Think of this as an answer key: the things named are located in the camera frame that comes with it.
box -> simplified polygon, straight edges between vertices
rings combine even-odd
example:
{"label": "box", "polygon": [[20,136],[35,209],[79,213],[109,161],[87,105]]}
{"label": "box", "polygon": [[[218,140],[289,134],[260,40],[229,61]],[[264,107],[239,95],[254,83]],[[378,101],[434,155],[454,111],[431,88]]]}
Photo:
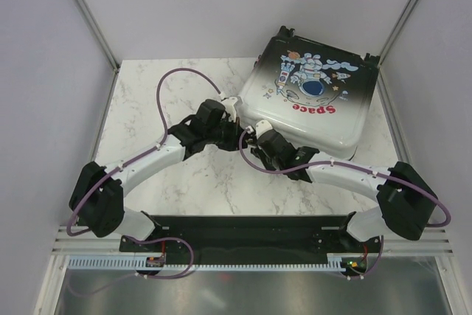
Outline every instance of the box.
{"label": "box", "polygon": [[351,159],[369,110],[378,62],[379,57],[362,58],[281,27],[239,94],[242,125],[268,120],[295,146]]}

blue circle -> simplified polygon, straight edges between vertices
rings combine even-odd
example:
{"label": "blue circle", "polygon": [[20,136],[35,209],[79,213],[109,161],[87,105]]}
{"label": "blue circle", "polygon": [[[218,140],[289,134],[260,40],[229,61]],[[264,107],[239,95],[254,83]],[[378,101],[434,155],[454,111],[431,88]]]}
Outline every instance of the blue circle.
{"label": "blue circle", "polygon": [[325,86],[318,80],[305,81],[301,90],[308,96],[319,96],[325,91]]}

tabletop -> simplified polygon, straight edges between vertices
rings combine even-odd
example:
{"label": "tabletop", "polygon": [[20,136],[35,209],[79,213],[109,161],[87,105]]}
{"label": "tabletop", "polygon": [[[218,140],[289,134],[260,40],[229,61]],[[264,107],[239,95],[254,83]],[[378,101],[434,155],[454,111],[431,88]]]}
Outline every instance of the tabletop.
{"label": "tabletop", "polygon": [[[123,61],[97,162],[106,165],[129,156],[162,135],[156,87],[165,72],[177,67],[197,69],[212,78],[226,94],[237,95],[254,61],[255,58]],[[171,126],[195,113],[205,99],[218,100],[218,95],[201,77],[178,72],[164,82],[161,98]],[[397,160],[375,91],[353,161],[393,166]],[[162,215],[343,215],[368,210],[375,203],[334,186],[260,173],[247,165],[238,152],[207,146],[202,153],[140,184],[128,194],[125,206]]]}

gray floor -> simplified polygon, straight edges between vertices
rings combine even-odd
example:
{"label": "gray floor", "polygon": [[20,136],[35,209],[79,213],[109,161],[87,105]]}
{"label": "gray floor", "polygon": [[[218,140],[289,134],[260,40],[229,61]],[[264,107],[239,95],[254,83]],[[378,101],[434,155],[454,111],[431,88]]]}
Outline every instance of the gray floor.
{"label": "gray floor", "polygon": [[[87,292],[120,271],[68,271]],[[85,299],[64,291],[57,314],[451,314],[433,260],[386,259],[362,281],[307,272],[196,272],[181,280],[129,278]]]}

white wall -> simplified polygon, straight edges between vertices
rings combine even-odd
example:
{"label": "white wall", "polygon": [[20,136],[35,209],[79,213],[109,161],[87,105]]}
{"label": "white wall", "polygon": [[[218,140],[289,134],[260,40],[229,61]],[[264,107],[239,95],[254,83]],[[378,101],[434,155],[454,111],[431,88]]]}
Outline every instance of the white wall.
{"label": "white wall", "polygon": [[414,165],[452,212],[472,291],[472,1],[420,0],[384,71]]}
{"label": "white wall", "polygon": [[113,78],[72,0],[0,0],[0,314],[31,314]]}
{"label": "white wall", "polygon": [[120,59],[259,55],[279,26],[378,54],[407,0],[86,0]]}

